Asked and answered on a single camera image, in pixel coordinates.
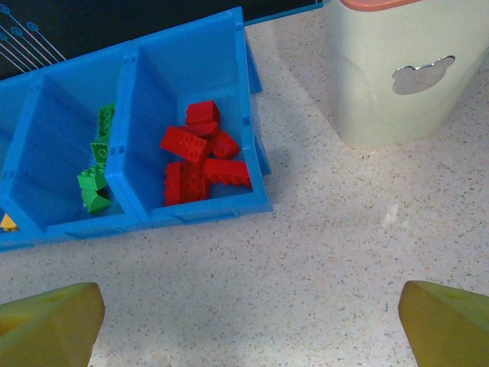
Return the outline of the sloped green lego brick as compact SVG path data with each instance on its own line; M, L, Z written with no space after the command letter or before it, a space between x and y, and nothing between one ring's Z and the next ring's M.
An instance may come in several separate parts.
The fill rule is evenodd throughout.
M103 188L100 190L82 189L81 197L83 205L88 213L100 213L112 205L108 191Z

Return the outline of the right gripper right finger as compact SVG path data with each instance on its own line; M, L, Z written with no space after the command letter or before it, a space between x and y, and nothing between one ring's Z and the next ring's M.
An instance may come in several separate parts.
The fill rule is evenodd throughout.
M398 306L418 367L489 367L489 297L408 281Z

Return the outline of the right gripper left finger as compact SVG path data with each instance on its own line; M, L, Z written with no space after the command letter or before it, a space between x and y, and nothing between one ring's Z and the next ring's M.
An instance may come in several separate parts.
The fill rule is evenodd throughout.
M0 304L0 367L88 367L104 316L93 282Z

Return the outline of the small green lego brick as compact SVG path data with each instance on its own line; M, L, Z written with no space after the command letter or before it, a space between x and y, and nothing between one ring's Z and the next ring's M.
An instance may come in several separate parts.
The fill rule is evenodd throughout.
M101 190L108 185L104 169L98 165L91 166L77 175L79 187L83 190Z

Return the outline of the long red lego brick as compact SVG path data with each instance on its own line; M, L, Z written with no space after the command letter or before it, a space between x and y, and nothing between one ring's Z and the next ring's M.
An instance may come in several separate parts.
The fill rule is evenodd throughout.
M160 142L160 148L193 164L202 164L212 150L210 141L176 126L167 128Z

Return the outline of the blue three-compartment plastic bin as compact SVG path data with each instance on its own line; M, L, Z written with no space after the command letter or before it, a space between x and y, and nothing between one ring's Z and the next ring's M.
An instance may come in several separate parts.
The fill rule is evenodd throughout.
M257 66L240 8L0 81L0 252L270 212ZM214 184L208 200L164 206L160 148L193 102L212 100L240 146L250 187ZM105 177L112 205L92 215L78 174L94 165L98 112L115 105Z

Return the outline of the cream container with orange lid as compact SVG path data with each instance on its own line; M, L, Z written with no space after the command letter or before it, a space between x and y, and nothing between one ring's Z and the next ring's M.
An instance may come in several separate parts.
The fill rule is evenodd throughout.
M332 124L352 148L427 138L489 54L489 0L329 0Z

